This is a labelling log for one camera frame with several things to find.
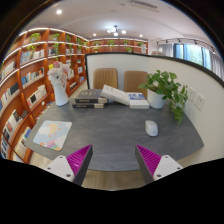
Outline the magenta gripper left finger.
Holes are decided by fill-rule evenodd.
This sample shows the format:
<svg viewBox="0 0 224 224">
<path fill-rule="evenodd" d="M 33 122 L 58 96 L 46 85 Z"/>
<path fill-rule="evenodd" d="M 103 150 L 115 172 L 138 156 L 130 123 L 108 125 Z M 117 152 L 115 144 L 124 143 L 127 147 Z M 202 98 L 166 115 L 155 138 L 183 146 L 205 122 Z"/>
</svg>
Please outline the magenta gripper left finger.
<svg viewBox="0 0 224 224">
<path fill-rule="evenodd" d="M 87 145 L 68 156 L 59 155 L 45 170 L 81 186 L 92 155 L 92 145 Z"/>
</svg>

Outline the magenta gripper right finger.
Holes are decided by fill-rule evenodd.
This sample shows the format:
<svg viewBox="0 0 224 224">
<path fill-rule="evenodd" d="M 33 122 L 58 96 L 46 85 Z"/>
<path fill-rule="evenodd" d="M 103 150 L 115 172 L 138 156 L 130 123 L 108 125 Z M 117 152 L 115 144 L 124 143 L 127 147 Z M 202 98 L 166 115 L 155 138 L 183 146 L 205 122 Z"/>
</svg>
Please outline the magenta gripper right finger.
<svg viewBox="0 0 224 224">
<path fill-rule="evenodd" d="M 182 169 L 182 166 L 169 155 L 160 156 L 140 145 L 135 146 L 135 156 L 146 184 Z"/>
</svg>

